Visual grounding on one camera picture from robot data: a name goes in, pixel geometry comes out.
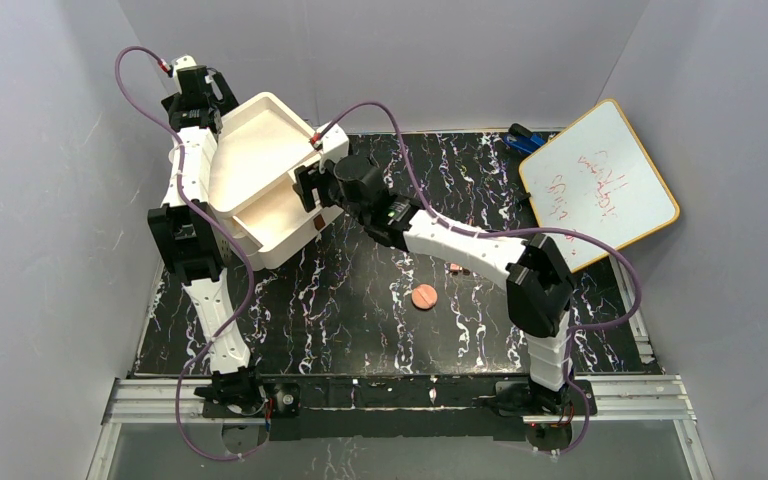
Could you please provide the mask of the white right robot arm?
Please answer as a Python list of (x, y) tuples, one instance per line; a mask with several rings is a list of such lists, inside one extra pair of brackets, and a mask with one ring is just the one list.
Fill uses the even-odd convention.
[(528, 381), (521, 402), (498, 394), (492, 406), (509, 413), (567, 413), (572, 362), (568, 352), (573, 275), (547, 235), (489, 237), (480, 228), (445, 220), (420, 200), (391, 191), (378, 164), (348, 147), (326, 146), (323, 127), (309, 142), (316, 159), (294, 170), (306, 211), (338, 207), (381, 246), (454, 262), (502, 288), (511, 323), (524, 333)]

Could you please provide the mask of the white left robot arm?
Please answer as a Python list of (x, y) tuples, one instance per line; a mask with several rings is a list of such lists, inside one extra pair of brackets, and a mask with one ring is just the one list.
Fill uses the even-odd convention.
[(148, 213), (148, 225), (167, 271), (189, 295), (209, 345), (211, 383), (197, 388), (196, 395), (236, 414), (257, 415), (267, 399), (232, 318), (227, 261), (233, 249), (209, 205), (222, 116), (238, 103), (221, 74), (191, 56), (163, 69), (178, 87), (162, 102), (173, 132), (172, 172), (160, 207)]

